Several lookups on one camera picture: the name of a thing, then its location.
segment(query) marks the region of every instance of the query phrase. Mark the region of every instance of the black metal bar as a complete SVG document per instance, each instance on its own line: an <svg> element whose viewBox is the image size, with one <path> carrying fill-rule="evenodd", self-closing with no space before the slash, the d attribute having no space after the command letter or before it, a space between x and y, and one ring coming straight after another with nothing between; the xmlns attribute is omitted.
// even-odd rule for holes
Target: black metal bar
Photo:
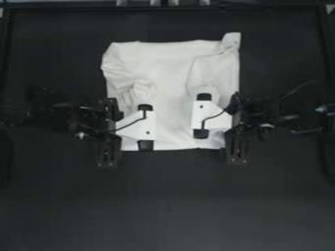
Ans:
<svg viewBox="0 0 335 251"><path fill-rule="evenodd" d="M31 3L14 3L10 2L7 3L8 7L11 7L12 9L78 9L78 8L115 8L117 6L117 1L98 1L98 2L93 2L93 1L85 1L85 2L31 2ZM289 8L303 8L303 7L315 7L317 4L310 2L310 1L301 1L301 2L294 2L294 3L258 3L258 4L247 4L247 3L241 3L241 2L231 2L231 1L217 1L213 0L211 1L211 7L213 8L218 8L221 7L221 9L225 8L242 8L242 9L250 9L253 10L254 8L259 9L259 8L281 8L281 9L289 9ZM122 9L134 9L131 7L131 2L130 2L130 6L129 7L123 7ZM179 9L179 7L170 7L169 6L169 0L163 0L162 1L162 8L167 8L167 9ZM201 10L205 10L210 7L207 6L202 6L198 7Z"/></svg>
<svg viewBox="0 0 335 251"><path fill-rule="evenodd" d="M12 10L11 8L3 9L3 33L0 37L0 93L6 85L8 59L11 52L11 37L12 37Z"/></svg>
<svg viewBox="0 0 335 251"><path fill-rule="evenodd" d="M335 52L333 47L331 35L330 35L330 23L327 17L327 10L325 5L318 5L318 24L321 32L322 50L326 62L327 73L327 87L335 88Z"/></svg>

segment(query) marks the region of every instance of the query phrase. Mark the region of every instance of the crumpled fabric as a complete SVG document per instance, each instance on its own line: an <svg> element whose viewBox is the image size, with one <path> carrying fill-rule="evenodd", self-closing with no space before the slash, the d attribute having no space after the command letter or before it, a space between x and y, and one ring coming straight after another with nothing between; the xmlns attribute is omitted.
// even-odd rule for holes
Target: crumpled fabric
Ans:
<svg viewBox="0 0 335 251"><path fill-rule="evenodd" d="M222 131L209 139L193 136L193 103L199 93L211 93L226 108L239 87L241 33L227 33L221 41L111 43L102 70L107 96L115 97L125 115L151 104L158 116L155 150L219 149L226 147ZM138 142L125 138L122 150L138 150Z"/></svg>

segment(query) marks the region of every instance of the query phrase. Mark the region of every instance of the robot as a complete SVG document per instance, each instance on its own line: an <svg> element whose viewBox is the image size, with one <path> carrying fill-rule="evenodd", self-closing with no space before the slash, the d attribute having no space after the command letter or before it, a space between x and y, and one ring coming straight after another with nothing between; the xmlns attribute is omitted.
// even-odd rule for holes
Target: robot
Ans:
<svg viewBox="0 0 335 251"><path fill-rule="evenodd" d="M251 100L235 93L226 108L214 103L210 93L199 93L190 123L194 137L206 139L211 131L223 131L229 164L247 165L253 136L265 140L279 128L293 134L319 133L322 162L329 167L334 163L330 156L335 150L334 95L322 95L317 104L301 95L306 88L317 84L318 81L307 81L277 99ZM287 106L287 103L295 104L298 101L299 105ZM82 140L94 140L98 143L98 166L103 169L119 168L125 137L138 140L139 151L154 150L158 137L157 112L150 104L139 105L138 112L125 118L115 98L101 100L97 107L74 105L63 94L44 87L28 89L27 104L26 110L0 106L2 125L39 126L73 133Z"/></svg>

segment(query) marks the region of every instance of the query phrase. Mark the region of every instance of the black table surface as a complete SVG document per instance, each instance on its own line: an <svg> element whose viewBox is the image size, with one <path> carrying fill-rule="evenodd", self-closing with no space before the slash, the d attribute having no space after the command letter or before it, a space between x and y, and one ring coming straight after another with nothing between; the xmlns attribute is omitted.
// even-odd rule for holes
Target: black table surface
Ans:
<svg viewBox="0 0 335 251"><path fill-rule="evenodd" d="M183 41L242 32L241 91L277 96L325 79L310 9L271 12L18 12L7 101L28 85L74 101L106 95L102 54L113 41ZM315 137L283 131L253 142L251 164L218 151L126 153L99 171L93 145L35 128L11 129L12 183L2 191L0 250L334 250L335 188L321 173Z"/></svg>

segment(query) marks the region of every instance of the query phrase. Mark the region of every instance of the wire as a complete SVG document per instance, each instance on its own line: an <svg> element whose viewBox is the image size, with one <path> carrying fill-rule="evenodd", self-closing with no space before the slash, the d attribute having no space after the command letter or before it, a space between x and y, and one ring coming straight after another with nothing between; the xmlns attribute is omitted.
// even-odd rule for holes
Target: wire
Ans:
<svg viewBox="0 0 335 251"><path fill-rule="evenodd" d="M225 109L223 112L221 112L218 115L206 118L206 119L203 120L203 122L202 122L202 128L205 129L205 124L206 124L207 121L215 119L215 118L217 118L218 116L221 116L225 112L226 112L226 109Z"/></svg>
<svg viewBox="0 0 335 251"><path fill-rule="evenodd" d="M306 86L311 85L311 84L317 84L318 81L315 79L306 81L305 83L302 83L297 88L294 88L290 92L287 92L281 98L279 98L279 103L283 102L290 96L293 96L302 88L305 88ZM270 110L273 109L273 106L270 105L262 112L251 114L251 117L257 117L261 116L263 114L266 114Z"/></svg>
<svg viewBox="0 0 335 251"><path fill-rule="evenodd" d="M145 116L142 119L138 119L137 121L134 121L129 125L125 125L123 127L118 128L118 129L111 129L109 132L117 132L122 129L126 129L126 128L131 127L134 124L137 124L138 122L145 121L146 119L147 119L147 117Z"/></svg>
<svg viewBox="0 0 335 251"><path fill-rule="evenodd" d="M302 83L297 88L294 88L287 94L285 94L282 96L282 98L279 99L279 102L285 101L290 96L293 96L302 88L305 88L306 86L311 85L311 84L317 84L318 81L315 79L306 81L305 83Z"/></svg>

